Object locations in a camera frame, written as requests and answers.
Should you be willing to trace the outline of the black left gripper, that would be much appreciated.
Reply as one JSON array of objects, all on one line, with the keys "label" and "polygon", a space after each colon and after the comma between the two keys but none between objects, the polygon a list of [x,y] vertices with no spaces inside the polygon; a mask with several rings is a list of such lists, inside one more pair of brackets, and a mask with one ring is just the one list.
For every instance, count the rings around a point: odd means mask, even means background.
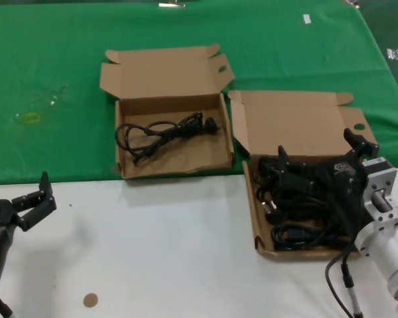
[{"label": "black left gripper", "polygon": [[[16,208],[33,209],[19,217]],[[0,199],[0,229],[19,226],[23,231],[29,231],[56,209],[48,173],[43,172],[37,191],[14,198],[11,201]]]}]

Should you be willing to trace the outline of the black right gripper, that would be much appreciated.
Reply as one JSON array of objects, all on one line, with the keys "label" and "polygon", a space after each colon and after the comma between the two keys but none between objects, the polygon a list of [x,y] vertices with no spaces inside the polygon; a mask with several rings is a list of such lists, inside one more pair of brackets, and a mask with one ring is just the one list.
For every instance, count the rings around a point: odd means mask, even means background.
[{"label": "black right gripper", "polygon": [[344,129],[351,150],[343,156],[324,158],[315,163],[291,161],[283,146],[278,146],[279,186],[305,195],[316,194],[316,179],[326,191],[329,206],[354,237],[360,230],[364,210],[364,173],[361,157],[377,158],[379,145],[360,134]]}]

